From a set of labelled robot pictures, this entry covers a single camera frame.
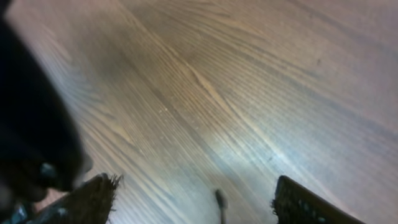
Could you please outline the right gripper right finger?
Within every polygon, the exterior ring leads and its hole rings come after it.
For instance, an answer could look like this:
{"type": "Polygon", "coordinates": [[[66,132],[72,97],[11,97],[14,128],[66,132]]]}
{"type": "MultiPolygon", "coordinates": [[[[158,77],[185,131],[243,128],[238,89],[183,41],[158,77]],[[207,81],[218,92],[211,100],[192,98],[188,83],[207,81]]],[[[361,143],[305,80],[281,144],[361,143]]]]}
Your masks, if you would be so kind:
{"type": "Polygon", "coordinates": [[[363,224],[286,175],[278,178],[274,195],[278,224],[363,224]]]}

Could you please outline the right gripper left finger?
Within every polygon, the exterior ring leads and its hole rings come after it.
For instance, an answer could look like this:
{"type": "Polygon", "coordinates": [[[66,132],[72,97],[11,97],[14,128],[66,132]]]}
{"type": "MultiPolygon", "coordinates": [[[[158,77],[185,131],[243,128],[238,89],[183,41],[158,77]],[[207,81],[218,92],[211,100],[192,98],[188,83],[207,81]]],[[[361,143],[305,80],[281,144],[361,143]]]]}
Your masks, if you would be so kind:
{"type": "Polygon", "coordinates": [[[98,174],[41,209],[30,224],[106,224],[114,211],[120,175],[98,174]]]}

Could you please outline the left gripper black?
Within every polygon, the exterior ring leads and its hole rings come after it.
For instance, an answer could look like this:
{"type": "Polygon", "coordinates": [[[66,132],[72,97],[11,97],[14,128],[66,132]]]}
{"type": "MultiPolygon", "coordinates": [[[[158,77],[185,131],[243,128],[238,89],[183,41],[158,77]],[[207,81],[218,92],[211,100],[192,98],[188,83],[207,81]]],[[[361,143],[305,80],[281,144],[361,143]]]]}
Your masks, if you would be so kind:
{"type": "Polygon", "coordinates": [[[1,211],[79,188],[92,163],[63,100],[1,21],[1,211]]]}

